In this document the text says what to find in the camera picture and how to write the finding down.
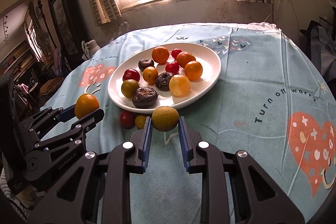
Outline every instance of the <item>red heart print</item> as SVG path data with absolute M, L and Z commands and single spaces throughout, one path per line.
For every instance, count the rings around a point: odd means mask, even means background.
M 327 170 L 334 162 L 334 133 L 336 130 L 330 121 L 320 128 L 314 117 L 303 112 L 295 112 L 289 118 L 289 147 L 309 179 L 312 196 L 322 182 L 322 170 Z
M 83 73 L 79 86 L 93 85 L 93 83 L 102 82 L 109 79 L 114 72 L 115 67 L 104 67 L 104 64 L 98 64 L 94 67 L 88 67 Z

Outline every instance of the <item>dried fruit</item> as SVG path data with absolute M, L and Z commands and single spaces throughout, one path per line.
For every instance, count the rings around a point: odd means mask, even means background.
M 145 68 L 154 67 L 154 61 L 152 59 L 141 59 L 138 63 L 138 67 L 141 71 L 144 71 Z
M 158 94 L 154 89 L 143 86 L 136 90 L 132 102 L 137 108 L 148 108 L 155 105 L 157 99 Z
M 155 79 L 155 86 L 161 91 L 169 91 L 170 79 L 174 76 L 171 72 L 163 72 Z

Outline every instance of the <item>red cherry tomato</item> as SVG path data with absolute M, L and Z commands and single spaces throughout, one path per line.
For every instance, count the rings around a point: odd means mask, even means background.
M 171 51 L 171 56 L 176 60 L 177 55 L 182 52 L 179 48 L 175 48 Z
M 124 76 L 123 76 L 123 81 L 126 81 L 128 79 L 133 79 L 133 80 L 139 82 L 140 81 L 140 74 L 139 74 L 139 72 L 137 72 L 134 69 L 127 69 L 127 70 L 125 70 Z
M 180 66 L 177 62 L 170 62 L 166 65 L 166 71 L 171 72 L 173 74 L 178 74 L 180 70 Z
M 134 126 L 135 117 L 132 112 L 123 110 L 119 115 L 119 123 L 124 128 L 131 128 Z

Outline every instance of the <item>white plate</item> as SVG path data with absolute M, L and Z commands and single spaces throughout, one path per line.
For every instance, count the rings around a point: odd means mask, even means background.
M 154 49 L 154 47 L 149 48 L 127 59 L 118 68 L 116 68 L 116 70 L 111 75 L 108 83 L 108 92 L 110 98 L 118 107 L 131 112 L 145 114 L 153 113 L 154 110 L 160 106 L 170 106 L 175 109 L 180 109 L 200 99 L 217 82 L 219 74 L 221 73 L 222 63 L 219 59 L 219 56 L 212 49 L 194 43 L 171 43 L 162 46 L 166 47 L 169 52 L 171 52 L 175 48 L 179 48 L 182 51 L 193 54 L 196 58 L 196 61 L 200 62 L 203 66 L 203 74 L 201 78 L 199 78 L 198 80 L 190 81 L 190 92 L 187 95 L 180 97 L 172 96 L 169 91 L 160 91 L 155 87 L 155 85 L 149 85 L 142 78 L 142 72 L 138 68 L 139 60 L 152 58 L 152 50 Z M 172 56 L 169 56 L 168 62 L 172 61 L 174 61 L 174 59 L 172 58 Z M 164 65 L 158 65 L 157 63 L 155 63 L 155 67 L 157 68 L 159 74 L 165 71 L 165 66 L 166 63 Z M 135 69 L 140 73 L 140 86 L 148 86 L 154 88 L 157 91 L 158 100 L 157 103 L 152 106 L 152 108 L 136 108 L 133 105 L 132 100 L 127 99 L 121 93 L 121 85 L 123 83 L 122 78 L 125 70 L 127 69 Z M 180 68 L 180 74 L 184 74 L 182 68 Z

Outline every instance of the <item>decorative hanging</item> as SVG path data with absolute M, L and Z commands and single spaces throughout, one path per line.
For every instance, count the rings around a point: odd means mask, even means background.
M 5 42 L 6 44 L 9 42 L 8 40 L 8 26 L 6 25 L 7 24 L 7 21 L 5 21 L 5 18 L 7 19 L 8 15 L 5 15 L 3 18 L 2 18 L 2 24 L 3 24 L 3 34 L 5 35 Z

